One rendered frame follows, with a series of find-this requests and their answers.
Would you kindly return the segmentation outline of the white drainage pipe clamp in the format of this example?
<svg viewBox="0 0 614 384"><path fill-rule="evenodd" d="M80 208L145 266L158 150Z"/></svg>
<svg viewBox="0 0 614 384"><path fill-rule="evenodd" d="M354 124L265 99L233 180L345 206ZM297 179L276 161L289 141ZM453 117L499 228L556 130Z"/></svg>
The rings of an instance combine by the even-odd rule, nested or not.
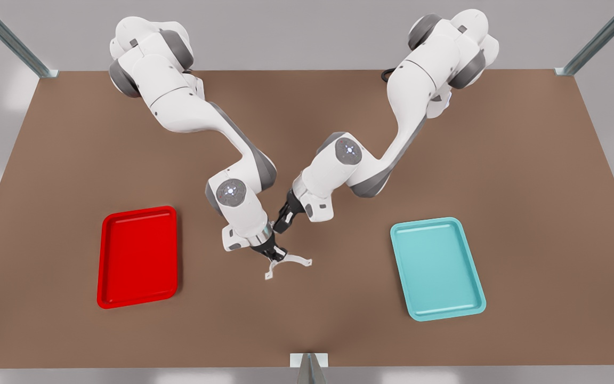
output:
<svg viewBox="0 0 614 384"><path fill-rule="evenodd" d="M273 270L274 270L274 268L277 265L285 264L285 263L288 263L288 262L294 262L294 263L303 265L305 267L309 267L309 266L312 265L312 259L305 259L305 258L303 258L302 256L299 256L299 255L288 254L282 260L280 260L280 261L272 260L270 262L270 269L268 270L268 272L265 273L264 279L265 280L269 280L269 279L273 278Z"/></svg>

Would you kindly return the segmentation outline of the red rectangular tray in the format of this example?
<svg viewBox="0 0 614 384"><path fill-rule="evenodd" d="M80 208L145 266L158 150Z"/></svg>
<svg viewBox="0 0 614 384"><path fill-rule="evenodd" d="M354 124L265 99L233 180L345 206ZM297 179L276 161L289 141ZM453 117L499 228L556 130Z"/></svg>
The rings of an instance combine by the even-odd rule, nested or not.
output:
<svg viewBox="0 0 614 384"><path fill-rule="evenodd" d="M102 309L170 299L179 284L177 211L115 212L102 223L96 302Z"/></svg>

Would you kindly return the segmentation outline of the teal rectangular tray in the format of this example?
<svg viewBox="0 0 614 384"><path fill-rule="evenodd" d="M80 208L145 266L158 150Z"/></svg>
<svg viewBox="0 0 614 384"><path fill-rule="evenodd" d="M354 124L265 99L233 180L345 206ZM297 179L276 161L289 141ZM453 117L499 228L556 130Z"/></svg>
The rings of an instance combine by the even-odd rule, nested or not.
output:
<svg viewBox="0 0 614 384"><path fill-rule="evenodd" d="M485 311L487 300L458 219L396 223L390 236L412 319L428 322Z"/></svg>

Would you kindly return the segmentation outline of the silver frame post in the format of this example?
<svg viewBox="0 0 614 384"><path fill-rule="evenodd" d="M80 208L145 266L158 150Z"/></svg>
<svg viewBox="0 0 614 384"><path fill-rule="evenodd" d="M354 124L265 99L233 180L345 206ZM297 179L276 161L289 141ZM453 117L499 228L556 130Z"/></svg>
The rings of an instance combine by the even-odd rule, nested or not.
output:
<svg viewBox="0 0 614 384"><path fill-rule="evenodd" d="M0 41L39 78L57 78L58 70L48 68L0 19Z"/></svg>
<svg viewBox="0 0 614 384"><path fill-rule="evenodd" d="M554 68L556 76L573 76L614 38L614 16L563 67Z"/></svg>
<svg viewBox="0 0 614 384"><path fill-rule="evenodd" d="M290 367L299 367L296 384L327 384L322 371L329 367L327 353L291 353Z"/></svg>

